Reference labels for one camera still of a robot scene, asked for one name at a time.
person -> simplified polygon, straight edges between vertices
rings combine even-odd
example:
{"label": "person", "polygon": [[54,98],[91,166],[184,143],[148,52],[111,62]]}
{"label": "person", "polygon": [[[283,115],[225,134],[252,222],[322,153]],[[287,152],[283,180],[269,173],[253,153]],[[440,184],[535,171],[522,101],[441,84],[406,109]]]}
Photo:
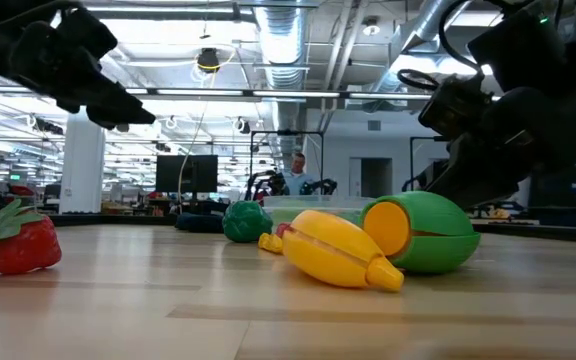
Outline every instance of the person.
{"label": "person", "polygon": [[304,172],[306,157],[302,153],[296,153],[292,159],[290,171],[284,171],[284,180],[288,187],[288,195],[300,195],[301,187],[305,183],[315,182],[314,178]]}

wooden surface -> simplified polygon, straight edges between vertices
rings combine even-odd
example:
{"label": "wooden surface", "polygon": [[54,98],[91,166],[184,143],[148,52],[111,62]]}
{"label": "wooden surface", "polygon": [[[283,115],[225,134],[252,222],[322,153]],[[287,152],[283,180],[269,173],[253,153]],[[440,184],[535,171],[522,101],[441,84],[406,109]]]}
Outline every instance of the wooden surface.
{"label": "wooden surface", "polygon": [[60,228],[62,262],[0,277],[0,360],[576,360],[576,243],[486,235],[400,294],[168,227]]}

ceiling duct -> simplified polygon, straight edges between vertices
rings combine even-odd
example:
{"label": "ceiling duct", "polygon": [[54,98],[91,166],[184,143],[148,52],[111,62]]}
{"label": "ceiling duct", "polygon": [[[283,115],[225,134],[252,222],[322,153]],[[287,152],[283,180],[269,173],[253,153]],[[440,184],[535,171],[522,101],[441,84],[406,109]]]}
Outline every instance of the ceiling duct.
{"label": "ceiling duct", "polygon": [[[402,53],[422,52],[434,53],[439,50],[439,19],[446,9],[456,0],[425,0],[419,9],[419,15],[406,24],[397,26],[390,43],[390,53],[393,55],[389,68],[382,74],[379,81],[372,85],[371,92],[394,92],[401,82],[397,79],[400,70],[395,66]],[[446,23],[450,26],[471,1],[464,3],[455,10]],[[363,104],[364,111],[372,113],[377,110],[392,110],[393,105],[386,101],[372,101]]]}
{"label": "ceiling duct", "polygon": [[[306,12],[299,8],[255,8],[259,24],[259,45],[264,62],[270,65],[298,65],[303,61]],[[296,68],[265,69],[268,86],[274,90],[300,90],[304,72]],[[303,130],[305,107],[294,101],[277,101],[273,105],[275,130]],[[290,164],[295,151],[294,139],[279,137],[279,150],[284,166]]]}
{"label": "ceiling duct", "polygon": [[108,20],[178,20],[178,21],[234,21],[255,24],[255,15],[250,9],[240,9],[237,3],[232,7],[216,6],[175,6],[175,5],[134,5],[110,3],[89,5],[88,10],[99,19]]}

green ball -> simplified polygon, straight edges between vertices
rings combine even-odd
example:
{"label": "green ball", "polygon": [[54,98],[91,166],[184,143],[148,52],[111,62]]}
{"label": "green ball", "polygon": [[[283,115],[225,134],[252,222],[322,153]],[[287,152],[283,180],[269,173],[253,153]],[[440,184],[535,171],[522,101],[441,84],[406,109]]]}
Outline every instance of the green ball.
{"label": "green ball", "polygon": [[406,246],[388,256],[396,267],[416,273],[447,273],[468,260],[479,245],[481,235],[474,231],[470,219],[459,206],[442,196],[424,191],[377,199],[362,212],[362,226],[371,209],[382,202],[390,202],[403,209],[410,227]]}
{"label": "green ball", "polygon": [[238,243],[256,242],[272,233],[272,219],[255,201],[238,201],[228,207],[222,221],[224,234]]}

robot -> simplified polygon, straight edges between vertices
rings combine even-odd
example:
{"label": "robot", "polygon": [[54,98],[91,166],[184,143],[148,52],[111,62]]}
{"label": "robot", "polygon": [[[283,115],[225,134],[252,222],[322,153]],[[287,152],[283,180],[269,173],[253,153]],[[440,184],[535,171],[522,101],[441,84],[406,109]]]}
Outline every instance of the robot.
{"label": "robot", "polygon": [[[50,22],[59,12],[56,28]],[[118,83],[101,74],[99,60],[117,46],[108,28],[77,1],[0,0],[0,76],[57,100],[113,129],[152,124],[155,116]]]}
{"label": "robot", "polygon": [[[469,79],[432,77],[402,70],[399,79],[433,91],[419,121],[449,139],[449,161],[423,190],[462,208],[508,197],[533,172],[556,172],[576,164],[576,33],[564,42],[557,32],[562,1],[550,19],[539,1],[506,3],[504,21],[473,39],[474,62],[455,51],[445,23],[467,0],[455,1],[439,25],[442,46],[474,68]],[[57,28],[49,25],[59,12]],[[152,123],[139,100],[99,72],[99,59],[117,45],[109,30],[81,3],[68,0],[0,0],[0,75],[53,97],[111,129]],[[493,101],[481,91],[489,65],[504,95]]]}
{"label": "robot", "polygon": [[[439,38],[477,74],[441,84],[413,70],[402,70],[398,78],[433,91],[419,122],[449,139],[448,162],[433,169],[422,190],[467,209],[509,197],[531,173],[575,166],[576,32],[564,42],[558,15],[549,18],[541,2],[489,0],[501,7],[504,20],[470,41],[473,62],[454,51],[444,31],[450,13],[464,2],[457,0],[443,14]],[[481,91],[484,64],[504,91],[496,102]]]}

